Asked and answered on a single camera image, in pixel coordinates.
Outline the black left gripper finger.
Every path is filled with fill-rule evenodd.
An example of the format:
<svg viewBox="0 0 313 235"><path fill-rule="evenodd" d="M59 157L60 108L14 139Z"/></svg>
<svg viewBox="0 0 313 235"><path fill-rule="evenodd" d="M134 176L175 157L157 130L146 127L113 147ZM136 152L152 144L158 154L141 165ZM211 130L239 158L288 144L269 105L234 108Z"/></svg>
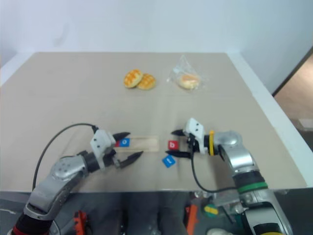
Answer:
<svg viewBox="0 0 313 235"><path fill-rule="evenodd" d="M136 152L136 153L133 153L133 154L129 155L125 160L120 162L119 167L121 169L123 169L123 168L133 164L136 160L138 160L140 158L140 156L142 154L143 154L143 151Z"/></svg>
<svg viewBox="0 0 313 235"><path fill-rule="evenodd" d="M120 132L120 133L113 134L113 138L115 139L115 141L120 141L126 138L129 134L130 132Z"/></svg>

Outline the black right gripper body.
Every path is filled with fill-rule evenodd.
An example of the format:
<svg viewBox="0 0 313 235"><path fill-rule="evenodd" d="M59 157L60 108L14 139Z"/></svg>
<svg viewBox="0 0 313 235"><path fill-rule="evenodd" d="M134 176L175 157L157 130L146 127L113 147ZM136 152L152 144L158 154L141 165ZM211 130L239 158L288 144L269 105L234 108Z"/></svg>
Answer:
<svg viewBox="0 0 313 235"><path fill-rule="evenodd" d="M185 131L183 131L183 133L187 138L187 151L185 151L183 155L193 155L195 152L198 152L199 144L196 140L195 135L187 133Z"/></svg>

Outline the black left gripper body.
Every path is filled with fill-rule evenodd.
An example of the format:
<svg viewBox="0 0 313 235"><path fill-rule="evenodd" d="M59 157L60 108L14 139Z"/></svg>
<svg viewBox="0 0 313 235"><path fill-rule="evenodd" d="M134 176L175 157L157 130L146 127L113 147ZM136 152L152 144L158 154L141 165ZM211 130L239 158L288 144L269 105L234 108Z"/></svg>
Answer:
<svg viewBox="0 0 313 235"><path fill-rule="evenodd" d="M108 166L115 166L116 168L123 168L122 162L115 156L116 151L112 149L109 153L104 155L104 165L105 167Z"/></svg>

